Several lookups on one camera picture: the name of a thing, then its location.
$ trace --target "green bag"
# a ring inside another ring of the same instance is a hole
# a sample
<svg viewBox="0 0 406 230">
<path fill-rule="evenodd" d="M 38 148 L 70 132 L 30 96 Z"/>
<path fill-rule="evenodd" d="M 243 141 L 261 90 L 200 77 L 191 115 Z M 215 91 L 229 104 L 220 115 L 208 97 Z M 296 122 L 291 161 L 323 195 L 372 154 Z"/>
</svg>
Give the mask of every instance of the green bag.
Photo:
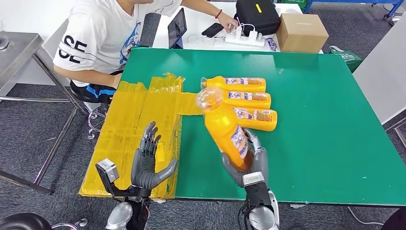
<svg viewBox="0 0 406 230">
<path fill-rule="evenodd" d="M 342 49 L 339 49 L 337 46 L 330 46 L 329 54 L 341 55 L 351 73 L 353 73 L 362 62 L 362 59 L 359 56 L 353 54 L 351 51 L 344 51 Z"/>
</svg>

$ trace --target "white t-shirt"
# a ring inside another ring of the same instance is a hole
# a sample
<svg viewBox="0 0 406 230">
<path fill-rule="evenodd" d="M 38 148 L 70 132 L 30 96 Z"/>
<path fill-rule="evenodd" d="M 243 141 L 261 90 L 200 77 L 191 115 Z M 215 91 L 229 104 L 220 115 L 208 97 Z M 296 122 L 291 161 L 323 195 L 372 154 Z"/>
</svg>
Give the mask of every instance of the white t-shirt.
<svg viewBox="0 0 406 230">
<path fill-rule="evenodd" d="M 134 6 L 133 16 L 116 0 L 79 0 L 56 51 L 54 64 L 67 70 L 113 73 L 124 69 L 131 48 L 139 44 L 145 15 L 171 16 L 181 0 L 154 0 Z M 73 80 L 82 87 L 88 83 Z"/>
</svg>

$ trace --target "metal table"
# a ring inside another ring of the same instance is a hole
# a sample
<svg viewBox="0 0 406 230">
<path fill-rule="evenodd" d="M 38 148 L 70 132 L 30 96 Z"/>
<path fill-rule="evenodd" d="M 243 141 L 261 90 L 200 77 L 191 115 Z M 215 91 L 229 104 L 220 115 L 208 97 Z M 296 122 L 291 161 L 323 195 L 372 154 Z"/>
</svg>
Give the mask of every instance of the metal table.
<svg viewBox="0 0 406 230">
<path fill-rule="evenodd" d="M 51 163 L 56 150 L 64 138 L 66 131 L 68 130 L 70 123 L 72 122 L 75 114 L 79 111 L 82 115 L 88 113 L 79 105 L 79 103 L 73 98 L 70 92 L 62 85 L 61 81 L 54 75 L 53 71 L 46 65 L 44 58 L 40 58 L 39 53 L 46 53 L 41 47 L 43 43 L 42 38 L 38 34 L 32 33 L 16 33 L 16 32 L 0 32 L 0 91 L 7 87 L 8 82 L 13 81 L 13 77 L 24 66 L 24 64 L 33 58 L 36 63 L 44 70 L 47 76 L 54 82 L 54 84 L 61 89 L 67 99 L 41 99 L 41 98 L 18 98 L 0 96 L 0 100 L 8 101 L 24 101 L 24 102 L 42 102 L 42 103 L 72 103 L 74 108 L 69 115 L 62 131 L 56 138 L 47 159 L 42 165 L 38 175 L 34 182 L 27 181 L 23 178 L 17 177 L 3 170 L 0 170 L 0 177 L 3 180 L 10 181 L 14 184 L 25 186 L 37 190 L 38 192 L 49 194 L 50 189 L 40 186 L 40 182 Z"/>
</svg>

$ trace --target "robotic arm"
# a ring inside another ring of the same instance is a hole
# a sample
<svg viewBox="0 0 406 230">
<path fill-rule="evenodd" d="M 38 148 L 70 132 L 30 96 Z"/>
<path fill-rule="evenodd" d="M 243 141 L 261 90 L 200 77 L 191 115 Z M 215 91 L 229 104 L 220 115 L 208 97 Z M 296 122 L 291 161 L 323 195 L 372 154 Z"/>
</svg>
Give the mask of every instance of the robotic arm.
<svg viewBox="0 0 406 230">
<path fill-rule="evenodd" d="M 143 230 L 149 217 L 151 190 L 175 172 L 177 161 L 173 160 L 167 168 L 155 173 L 155 153 L 160 139 L 160 136 L 154 139 L 157 130 L 155 122 L 151 122 L 145 129 L 140 147 L 135 152 L 131 169 L 131 185 L 127 189 L 120 190 L 114 185 L 114 181 L 119 178 L 119 175 L 113 162 L 104 159 L 96 164 L 106 191 L 113 197 L 124 198 L 124 202 L 117 205 L 111 212 L 106 229 Z M 267 152 L 261 147 L 257 136 L 248 129 L 244 131 L 254 147 L 251 168 L 246 172 L 240 172 L 230 163 L 228 156 L 222 154 L 226 171 L 247 193 L 245 204 L 240 209 L 238 216 L 243 211 L 246 229 L 248 229 L 246 219 L 249 219 L 250 225 L 256 230 L 278 230 L 278 203 L 267 185 Z"/>
<path fill-rule="evenodd" d="M 223 153 L 223 166 L 240 187 L 244 187 L 247 198 L 243 207 L 244 224 L 247 227 L 246 219 L 249 219 L 251 226 L 256 230 L 278 230 L 279 209 L 278 201 L 267 185 L 268 176 L 268 155 L 266 149 L 261 147 L 258 137 L 250 130 L 245 129 L 245 134 L 253 145 L 253 162 L 251 168 L 246 172 L 240 172 L 230 163 L 228 156 Z"/>
<path fill-rule="evenodd" d="M 124 202 L 117 205 L 107 220 L 106 229 L 109 230 L 143 230 L 149 217 L 149 204 L 151 190 L 170 177 L 176 169 L 177 160 L 172 160 L 168 167 L 155 173 L 155 153 L 158 135 L 155 122 L 151 122 L 145 129 L 140 146 L 135 151 L 133 166 L 131 168 L 131 185 L 120 190 L 114 185 L 119 178 L 117 168 L 109 159 L 96 164 L 97 172 L 103 182 L 104 188 L 113 197 L 123 197 Z"/>
</svg>

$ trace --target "power strip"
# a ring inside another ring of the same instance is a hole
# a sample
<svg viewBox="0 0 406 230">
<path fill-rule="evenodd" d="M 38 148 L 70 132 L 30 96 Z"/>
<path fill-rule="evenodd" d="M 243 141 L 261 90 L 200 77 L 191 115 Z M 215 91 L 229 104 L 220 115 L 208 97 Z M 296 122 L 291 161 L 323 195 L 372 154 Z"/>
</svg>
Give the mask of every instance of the power strip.
<svg viewBox="0 0 406 230">
<path fill-rule="evenodd" d="M 248 37 L 241 36 L 242 28 L 236 29 L 236 34 L 227 34 L 225 43 L 237 44 L 242 46 L 257 46 L 263 47 L 265 45 L 265 39 L 257 31 L 250 31 Z"/>
</svg>

